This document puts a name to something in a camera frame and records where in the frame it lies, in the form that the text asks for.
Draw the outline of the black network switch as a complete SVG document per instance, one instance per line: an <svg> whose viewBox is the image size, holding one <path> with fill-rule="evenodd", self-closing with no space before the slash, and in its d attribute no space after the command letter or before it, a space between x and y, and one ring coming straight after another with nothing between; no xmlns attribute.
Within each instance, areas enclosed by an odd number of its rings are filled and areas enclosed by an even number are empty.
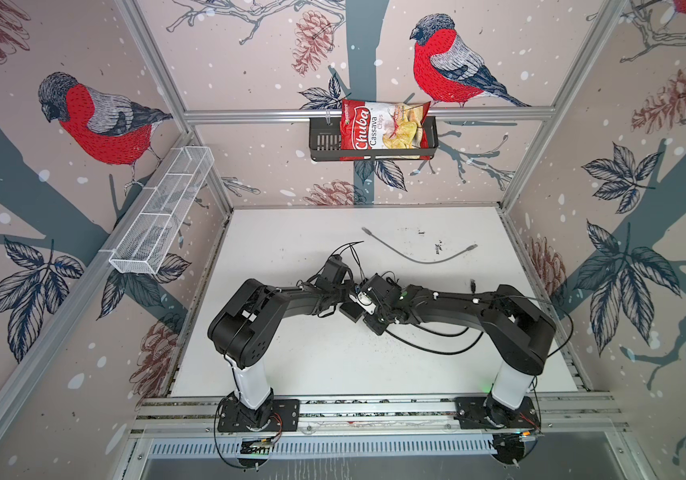
<svg viewBox="0 0 686 480"><path fill-rule="evenodd" d="M353 323L362 320L367 314L367 310L357 301L346 301L340 304L339 311Z"/></svg>

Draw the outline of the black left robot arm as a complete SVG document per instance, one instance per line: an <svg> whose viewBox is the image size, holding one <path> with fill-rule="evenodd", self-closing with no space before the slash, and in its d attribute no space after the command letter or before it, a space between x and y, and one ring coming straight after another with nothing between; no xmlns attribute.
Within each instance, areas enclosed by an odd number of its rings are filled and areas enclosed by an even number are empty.
<svg viewBox="0 0 686 480"><path fill-rule="evenodd" d="M207 338L229 363L235 390L218 415L221 432L261 431L290 425L275 405L263 364L281 322L289 317L334 313L354 290L350 267L330 255L320 271L295 287L246 280L210 323Z"/></svg>

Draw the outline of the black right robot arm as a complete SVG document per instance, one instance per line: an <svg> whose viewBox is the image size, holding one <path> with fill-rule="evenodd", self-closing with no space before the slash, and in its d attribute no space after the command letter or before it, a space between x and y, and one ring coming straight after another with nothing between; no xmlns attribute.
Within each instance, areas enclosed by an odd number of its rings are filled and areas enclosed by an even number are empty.
<svg viewBox="0 0 686 480"><path fill-rule="evenodd" d="M477 402L481 411L460 407L458 418L494 429L540 427L536 404L527 393L543 373L556 326L513 286L452 293L418 285L402 288L375 275L349 294L341 311L354 322L362 320L377 335L394 324L441 323L479 330L492 342L502 363L489 393Z"/></svg>

